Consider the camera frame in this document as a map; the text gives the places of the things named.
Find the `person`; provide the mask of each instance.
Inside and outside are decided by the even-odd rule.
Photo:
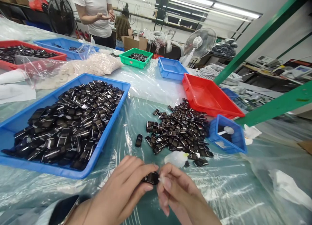
[[[111,35],[109,20],[114,21],[115,15],[112,0],[72,0],[76,6],[81,22],[88,25],[89,33],[96,44],[115,48]]]
[[[126,6],[121,12],[121,16],[116,17],[115,28],[116,28],[116,47],[124,48],[124,43],[121,37],[132,36],[132,29],[129,23],[129,5]]]
[[[35,223],[27,220],[27,224],[119,225],[131,215],[141,197],[153,189],[153,185],[141,180],[157,170],[157,165],[145,165],[137,157],[126,156],[94,198],[79,205],[76,201],[78,196],[57,201],[41,212],[37,221],[33,218],[36,210],[31,209],[29,214]],[[170,206],[182,225],[221,225],[187,174],[167,163],[159,170],[159,175],[158,200],[166,216],[169,216]]]

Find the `bundle of wires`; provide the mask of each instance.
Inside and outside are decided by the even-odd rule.
[[[173,38],[175,31],[168,31],[166,33],[161,31],[148,31],[144,33],[144,37],[147,38],[148,43],[156,46],[156,53],[159,53],[161,47],[165,47],[165,52],[172,51],[172,43],[170,40]]]
[[[224,67],[210,64],[204,68],[195,69],[195,75],[213,81],[222,72]],[[242,77],[236,73],[231,73],[219,86],[221,88],[229,88],[235,93],[240,94],[245,88],[240,85]]]

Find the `hand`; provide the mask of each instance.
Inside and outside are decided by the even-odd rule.
[[[182,225],[221,225],[192,179],[177,167],[167,163],[160,169],[157,185],[161,209],[169,216],[169,206]]]
[[[108,19],[110,19],[110,17],[103,15],[103,13],[97,13],[97,19],[98,20],[108,20]]]
[[[157,170],[157,165],[145,165],[137,157],[124,157],[99,193],[79,205],[66,225],[120,225],[141,197],[153,189],[153,185],[141,180]]]
[[[109,18],[110,18],[110,21],[111,21],[111,22],[114,22],[114,20],[115,20],[115,13],[114,13],[113,10],[109,10],[108,16],[109,16]]]

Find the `green metal frame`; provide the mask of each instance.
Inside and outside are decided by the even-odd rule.
[[[312,81],[301,85],[273,101],[249,112],[235,122],[249,127],[292,111],[312,102]]]
[[[214,82],[219,85],[234,70],[236,70],[248,56],[250,56],[269,36],[272,35],[290,16],[292,16],[307,0],[288,0],[277,14],[246,44],[237,56],[216,77]],[[312,81],[274,99],[273,101],[249,112],[245,117],[236,119],[240,124],[253,126],[288,111],[297,109],[312,102]]]
[[[282,56],[284,56],[285,54],[287,54],[288,52],[290,52],[292,49],[294,49],[297,45],[299,45],[301,42],[303,42],[304,40],[306,40],[308,37],[310,37],[312,35],[312,32],[308,33],[306,36],[304,36],[302,39],[300,39],[298,42],[296,42],[294,45],[292,45],[290,48],[288,48],[286,51],[284,51],[281,55],[279,55],[277,57],[277,59],[281,58]]]
[[[246,44],[246,46],[237,54],[237,56],[225,67],[225,69],[216,77],[214,82],[219,85],[240,64],[244,62],[269,36],[272,35],[287,19],[292,16],[307,0],[288,0],[284,6],[273,16],[273,18]]]

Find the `red bag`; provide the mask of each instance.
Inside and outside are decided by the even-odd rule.
[[[29,2],[29,7],[32,10],[38,10],[38,11],[43,11],[42,10],[42,4],[49,4],[46,0],[33,0]]]

